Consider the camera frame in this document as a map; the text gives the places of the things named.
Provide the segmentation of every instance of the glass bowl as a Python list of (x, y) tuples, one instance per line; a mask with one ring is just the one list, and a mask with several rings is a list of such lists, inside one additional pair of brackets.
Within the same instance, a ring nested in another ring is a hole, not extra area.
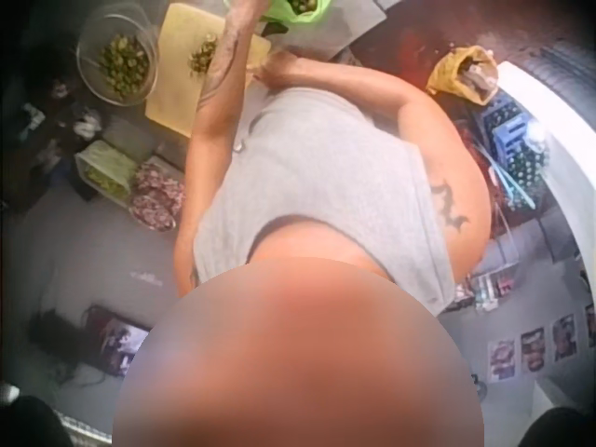
[[(102, 50), (117, 34), (135, 36), (149, 59), (149, 69), (139, 91), (124, 99), (110, 89), (100, 71), (98, 60)], [(157, 81), (156, 40), (151, 32), (136, 20), (119, 13), (100, 13), (88, 18), (76, 48), (76, 64), (87, 87), (98, 97), (115, 105), (130, 106), (143, 102)]]

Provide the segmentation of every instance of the cutting board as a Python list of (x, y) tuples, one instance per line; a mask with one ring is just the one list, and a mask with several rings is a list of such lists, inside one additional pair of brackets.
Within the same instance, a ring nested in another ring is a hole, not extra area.
[[(145, 115), (155, 122), (190, 137), (196, 104), (205, 76), (191, 75), (188, 58), (209, 33), (222, 35), (224, 19), (182, 3), (169, 6), (159, 35), (159, 64), (154, 91), (147, 98)], [(254, 35), (248, 64), (262, 61), (271, 43)]]

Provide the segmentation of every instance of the food tray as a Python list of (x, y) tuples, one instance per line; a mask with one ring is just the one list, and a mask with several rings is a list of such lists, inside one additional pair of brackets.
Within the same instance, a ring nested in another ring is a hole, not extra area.
[(91, 166), (98, 170), (106, 177), (109, 177), (110, 180), (123, 186), (130, 194), (130, 181), (139, 167), (136, 162), (102, 140), (93, 142), (83, 152), (76, 154), (74, 159), (79, 176), (83, 182), (114, 201), (117, 205), (123, 208), (128, 207), (127, 198), (114, 196), (89, 179), (87, 176), (87, 167)]

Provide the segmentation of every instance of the hand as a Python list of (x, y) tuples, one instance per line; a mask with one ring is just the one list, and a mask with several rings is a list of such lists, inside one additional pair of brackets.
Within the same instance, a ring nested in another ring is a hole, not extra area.
[(230, 12), (238, 12), (252, 20), (260, 19), (271, 6), (271, 0), (233, 0)]
[(288, 51), (277, 51), (267, 56), (259, 67), (251, 69), (254, 77), (269, 88), (280, 89), (295, 84), (301, 59)]

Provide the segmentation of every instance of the yellow bag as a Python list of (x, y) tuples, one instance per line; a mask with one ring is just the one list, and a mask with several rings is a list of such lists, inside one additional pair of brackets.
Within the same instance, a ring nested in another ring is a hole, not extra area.
[(455, 48), (435, 65), (427, 82), (427, 91), (433, 95), (436, 94), (437, 91), (445, 91), (447, 93), (453, 93), (453, 95), (457, 95), (461, 98), (466, 98), (479, 105), (486, 105), (498, 91), (497, 87), (495, 87), (486, 97), (482, 98), (476, 90), (463, 84), (457, 78), (457, 71), (460, 65), (468, 57), (479, 62), (484, 73), (494, 78), (498, 77), (496, 62), (484, 48), (478, 46)]

